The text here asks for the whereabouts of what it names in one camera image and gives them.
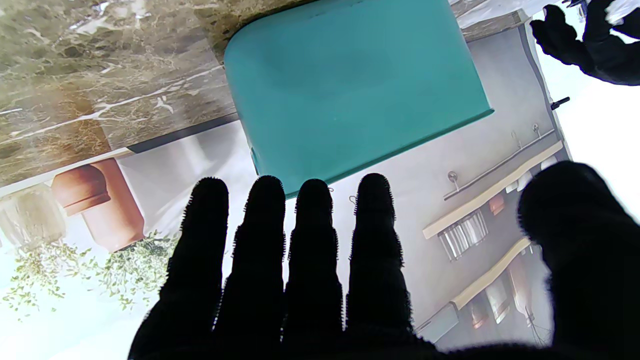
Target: brown marble surface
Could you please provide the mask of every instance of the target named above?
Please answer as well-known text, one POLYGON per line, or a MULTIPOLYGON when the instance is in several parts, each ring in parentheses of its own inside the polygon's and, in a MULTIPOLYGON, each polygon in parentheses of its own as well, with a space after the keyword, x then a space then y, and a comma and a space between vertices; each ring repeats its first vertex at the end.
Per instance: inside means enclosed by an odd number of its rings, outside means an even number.
POLYGON ((235 112, 245 24, 313 0, 0 0, 0 186, 235 112))

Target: green plant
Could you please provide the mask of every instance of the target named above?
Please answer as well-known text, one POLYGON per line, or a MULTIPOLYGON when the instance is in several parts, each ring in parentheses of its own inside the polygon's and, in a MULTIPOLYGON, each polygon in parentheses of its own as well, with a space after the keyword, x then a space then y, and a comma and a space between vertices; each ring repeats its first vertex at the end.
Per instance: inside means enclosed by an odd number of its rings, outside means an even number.
POLYGON ((179 236, 158 237, 152 231, 144 239, 110 254, 104 266, 95 270, 100 287, 117 297, 123 310, 132 309, 142 301, 150 305, 150 296, 157 294, 166 280, 166 265, 179 236))
POLYGON ((18 313, 22 321, 21 316, 29 317, 32 310, 40 310, 38 301, 42 299, 41 294, 63 299, 66 293, 58 285, 58 277, 80 275, 83 279, 89 279, 84 274, 97 266, 94 258, 86 260, 90 250, 78 253, 77 247, 71 247, 61 240, 43 243, 30 250, 18 248, 15 275, 11 278, 12 287, 2 300, 18 313))

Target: terracotta pot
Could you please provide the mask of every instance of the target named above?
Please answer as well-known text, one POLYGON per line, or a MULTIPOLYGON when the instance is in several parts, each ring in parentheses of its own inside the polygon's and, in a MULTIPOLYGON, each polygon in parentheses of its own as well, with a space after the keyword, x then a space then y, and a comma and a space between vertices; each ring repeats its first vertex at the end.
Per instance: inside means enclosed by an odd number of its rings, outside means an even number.
POLYGON ((111 200, 104 175, 91 165, 83 165, 56 175, 51 190, 56 200, 65 208, 67 216, 111 200))
POLYGON ((106 179, 111 201, 82 213, 93 240, 110 252, 122 249, 142 238, 145 219, 140 213, 127 181, 114 158, 93 163, 106 179))

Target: teal box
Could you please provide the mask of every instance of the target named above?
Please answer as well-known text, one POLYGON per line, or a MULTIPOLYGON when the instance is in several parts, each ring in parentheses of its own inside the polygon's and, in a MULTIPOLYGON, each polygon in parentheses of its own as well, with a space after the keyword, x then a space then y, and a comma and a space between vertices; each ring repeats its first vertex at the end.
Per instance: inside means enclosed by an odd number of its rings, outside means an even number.
POLYGON ((299 6, 238 31, 225 67, 256 171, 288 197, 493 112, 447 0, 299 6))

